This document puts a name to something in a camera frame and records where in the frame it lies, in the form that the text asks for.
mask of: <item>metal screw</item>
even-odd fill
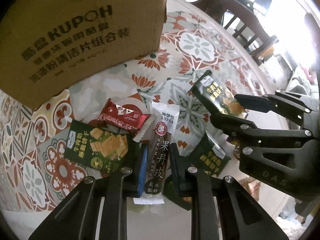
[[[247,124],[241,124],[241,125],[240,125],[240,128],[241,128],[242,130],[246,130],[246,129],[249,128],[249,125],[247,125]]]
[[[242,152],[245,155],[250,155],[253,152],[253,150],[250,147],[245,147],[243,148]]]
[[[84,181],[85,184],[90,184],[90,183],[93,182],[93,180],[94,180],[94,178],[93,178],[92,176],[87,176],[87,177],[85,177],[85,178],[83,179],[83,181]]]
[[[196,167],[189,167],[189,168],[188,168],[188,171],[189,171],[190,173],[196,173],[196,172],[198,171],[198,169],[197,169]]]
[[[131,171],[131,169],[129,167],[123,167],[123,168],[121,168],[120,171],[121,171],[121,173],[126,174],[126,173],[129,173]]]
[[[305,131],[304,131],[304,134],[305,134],[306,136],[312,136],[312,133],[311,133],[309,130],[305,130]]]
[[[233,182],[233,177],[232,177],[232,176],[226,176],[226,177],[224,178],[224,180],[225,180],[226,182],[228,182],[228,183],[232,183],[232,182]]]

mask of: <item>red snack wrapper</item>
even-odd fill
[[[98,120],[136,135],[150,116],[151,114],[143,114],[135,105],[119,106],[109,98]]]

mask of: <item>chinese characters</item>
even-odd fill
[[[205,171],[209,175],[218,175],[220,171],[221,159],[218,158],[212,151],[208,155],[201,155],[200,160],[208,166],[211,171]]]
[[[162,113],[161,119],[167,123],[173,123],[174,116],[172,114]]]
[[[213,82],[210,87],[207,88],[207,92],[210,93],[210,99],[215,101],[216,98],[222,93],[223,87],[219,86],[216,82]]]
[[[78,153],[78,156],[80,158],[84,157],[84,151],[86,148],[86,144],[88,142],[88,139],[86,138],[88,136],[88,132],[84,131],[84,133],[77,133],[76,135],[76,141],[75,146],[73,147],[73,151]]]
[[[108,27],[108,23],[104,23],[103,25],[99,24],[100,29],[103,29],[105,27]],[[91,28],[85,29],[86,36],[92,35],[94,33],[96,33],[96,28],[94,26]],[[31,75],[29,79],[33,83],[36,83],[43,76],[47,75],[50,71],[54,70],[58,66],[65,64],[66,62],[70,61],[73,58],[79,57],[81,54],[87,51],[90,51],[93,48],[99,47],[103,44],[116,40],[116,36],[118,36],[118,38],[129,36],[129,28],[118,30],[118,34],[109,32],[105,36],[98,36],[98,37],[92,38],[91,41],[89,40],[89,41],[82,42],[79,45],[79,47],[73,46],[68,50],[63,49],[73,44],[73,40],[77,41],[79,39],[85,38],[85,34],[84,32],[78,32],[73,35],[73,39],[67,38],[63,40],[61,44],[56,44],[51,48],[51,50],[47,50],[44,53],[42,53],[41,57],[35,58],[33,60],[35,65],[41,65],[47,59],[49,61],[47,61],[47,63],[45,63],[43,67],[39,68],[39,70],[36,73]],[[44,37],[42,37],[37,41],[36,44],[37,44],[36,49],[41,50],[42,48],[47,46],[49,43],[46,41]],[[31,47],[27,48],[21,55],[27,61],[33,55],[36,54],[36,49],[33,49]]]
[[[166,161],[169,156],[169,141],[162,140],[160,138],[157,139],[154,155],[151,160],[150,169],[148,178],[151,179],[148,182],[146,193],[157,194],[159,193],[159,184],[161,183],[161,179],[164,178],[165,170],[166,170]]]

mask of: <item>white candy wrapper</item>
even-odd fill
[[[151,107],[156,121],[148,148],[145,190],[140,198],[134,199],[134,203],[143,205],[164,203],[162,191],[169,163],[169,146],[180,113],[179,106],[174,104],[152,102]]]

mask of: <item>green snack package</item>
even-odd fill
[[[207,70],[194,83],[191,92],[212,114],[220,112],[240,118],[246,118],[248,113],[233,97],[227,87]]]
[[[125,165],[139,144],[129,134],[116,134],[72,120],[64,157],[110,174]]]
[[[171,200],[176,205],[182,207],[185,210],[191,210],[192,202],[191,197],[179,197],[174,189],[172,182],[172,175],[170,175],[164,183],[163,195]]]
[[[192,165],[213,177],[218,177],[231,157],[206,131],[199,144],[189,155]]]

